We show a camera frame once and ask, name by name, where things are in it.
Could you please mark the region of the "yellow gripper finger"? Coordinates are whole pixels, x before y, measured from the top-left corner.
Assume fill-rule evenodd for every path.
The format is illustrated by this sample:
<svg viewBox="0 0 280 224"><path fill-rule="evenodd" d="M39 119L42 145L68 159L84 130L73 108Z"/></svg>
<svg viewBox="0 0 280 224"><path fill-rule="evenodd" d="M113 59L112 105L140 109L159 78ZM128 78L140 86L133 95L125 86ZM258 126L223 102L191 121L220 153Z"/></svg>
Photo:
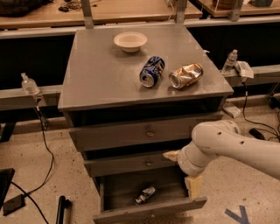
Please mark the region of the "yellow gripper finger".
<svg viewBox="0 0 280 224"><path fill-rule="evenodd" d="M178 157L179 157L179 153L180 153L180 150L170 150L170 151L167 151L163 154L163 156L166 158L166 159L169 159L173 162L177 162L178 161Z"/></svg>
<svg viewBox="0 0 280 224"><path fill-rule="evenodd" d="M202 187L202 177L200 175L185 178L185 186L188 191L188 195L191 200L195 200L200 195L200 189Z"/></svg>

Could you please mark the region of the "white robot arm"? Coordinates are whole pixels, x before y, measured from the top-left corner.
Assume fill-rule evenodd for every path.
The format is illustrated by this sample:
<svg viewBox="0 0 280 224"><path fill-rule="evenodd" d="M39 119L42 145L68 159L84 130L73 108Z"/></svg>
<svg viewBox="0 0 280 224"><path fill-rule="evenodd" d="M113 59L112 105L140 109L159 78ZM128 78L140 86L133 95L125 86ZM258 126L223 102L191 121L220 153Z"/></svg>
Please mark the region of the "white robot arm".
<svg viewBox="0 0 280 224"><path fill-rule="evenodd" d="M199 123L193 128L188 145L165 152L163 156L177 162L187 175L185 186L191 200L199 197L201 173L219 156L235 159L280 179L280 143L242 136L238 125L229 120Z"/></svg>

